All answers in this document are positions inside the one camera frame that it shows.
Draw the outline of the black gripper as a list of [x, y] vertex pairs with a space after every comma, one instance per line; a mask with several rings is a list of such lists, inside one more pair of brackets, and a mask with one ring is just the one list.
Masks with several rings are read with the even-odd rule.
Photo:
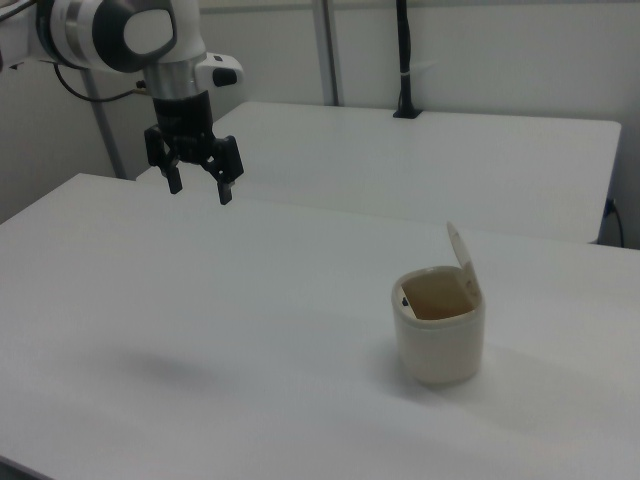
[[232, 186], [244, 173], [244, 167], [236, 139], [214, 137], [209, 92], [177, 100], [154, 98], [153, 106], [158, 127], [144, 132], [149, 165], [160, 169], [170, 192], [177, 194], [182, 190], [179, 160], [203, 163], [216, 180], [220, 204], [227, 205], [233, 198]]

